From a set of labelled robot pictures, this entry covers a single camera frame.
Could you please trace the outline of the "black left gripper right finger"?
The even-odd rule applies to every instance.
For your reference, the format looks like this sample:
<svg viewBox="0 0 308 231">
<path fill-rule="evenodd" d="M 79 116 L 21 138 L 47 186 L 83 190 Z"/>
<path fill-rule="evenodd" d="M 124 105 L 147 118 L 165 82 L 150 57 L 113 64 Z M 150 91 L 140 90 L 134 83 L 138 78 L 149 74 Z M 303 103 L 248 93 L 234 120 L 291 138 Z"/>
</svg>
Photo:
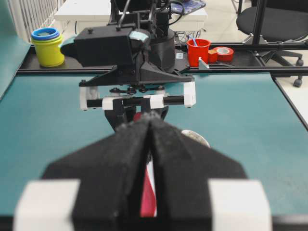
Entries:
<svg viewBox="0 0 308 231">
<path fill-rule="evenodd" d="M 232 158 L 150 122 L 158 217 L 169 231 L 270 231 L 269 201 L 260 181 Z"/>
</svg>

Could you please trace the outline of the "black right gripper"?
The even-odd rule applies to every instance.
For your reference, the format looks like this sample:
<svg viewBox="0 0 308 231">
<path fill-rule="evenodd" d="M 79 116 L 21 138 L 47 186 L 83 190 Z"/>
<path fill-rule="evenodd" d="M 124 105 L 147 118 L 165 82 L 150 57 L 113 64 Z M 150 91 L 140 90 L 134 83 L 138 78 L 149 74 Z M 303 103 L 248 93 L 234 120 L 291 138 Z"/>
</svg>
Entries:
<svg viewBox="0 0 308 231">
<path fill-rule="evenodd" d="M 167 30 L 161 38 L 153 38 L 144 29 L 115 26 L 86 28 L 74 39 L 77 61 L 83 67 L 111 66 L 105 74 L 79 83 L 80 109 L 88 110 L 90 102 L 99 98 L 99 86 L 128 85 L 127 90 L 111 90 L 111 95 L 102 99 L 101 107 L 114 131 L 127 123 L 123 100 L 137 91 L 147 92 L 154 85 L 155 94 L 141 100 L 141 113 L 155 113 L 162 120 L 169 106 L 164 100 L 170 96 L 164 90 L 167 83 L 183 83 L 181 103 L 185 107 L 196 104 L 196 89 L 193 76 L 182 75 L 176 66 L 175 33 Z"/>
</svg>

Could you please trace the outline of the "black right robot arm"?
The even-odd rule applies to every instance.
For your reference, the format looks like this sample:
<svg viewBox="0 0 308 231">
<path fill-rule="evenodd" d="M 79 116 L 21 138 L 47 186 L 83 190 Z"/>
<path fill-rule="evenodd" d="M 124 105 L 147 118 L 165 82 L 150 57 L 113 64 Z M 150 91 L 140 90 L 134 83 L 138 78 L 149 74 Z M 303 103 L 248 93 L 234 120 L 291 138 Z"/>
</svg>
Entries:
<svg viewBox="0 0 308 231">
<path fill-rule="evenodd" d="M 159 223 L 165 228 L 213 231 L 270 231 L 272 217 L 263 186 L 248 179 L 242 165 L 184 135 L 164 122 L 169 96 L 164 84 L 181 82 L 180 103 L 195 105 L 195 80 L 174 68 L 174 32 L 169 28 L 169 1 L 114 0 L 106 26 L 86 28 L 75 39 L 82 66 L 111 65 L 111 71 L 81 81 L 80 107 L 98 99 L 98 87 L 128 84 L 111 91 L 102 109 L 113 128 L 132 119 L 124 99 L 156 85 L 141 101 L 147 122 Z"/>
</svg>

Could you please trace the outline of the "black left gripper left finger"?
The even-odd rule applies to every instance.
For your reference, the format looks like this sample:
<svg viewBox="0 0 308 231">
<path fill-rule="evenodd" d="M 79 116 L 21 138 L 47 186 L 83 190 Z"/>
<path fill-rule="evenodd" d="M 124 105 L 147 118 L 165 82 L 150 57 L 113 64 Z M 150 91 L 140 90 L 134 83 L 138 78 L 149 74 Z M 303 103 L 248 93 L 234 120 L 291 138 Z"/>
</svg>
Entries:
<svg viewBox="0 0 308 231">
<path fill-rule="evenodd" d="M 47 165 L 23 190 L 14 213 L 16 231 L 116 230 L 140 215 L 149 122 L 113 135 Z"/>
</svg>

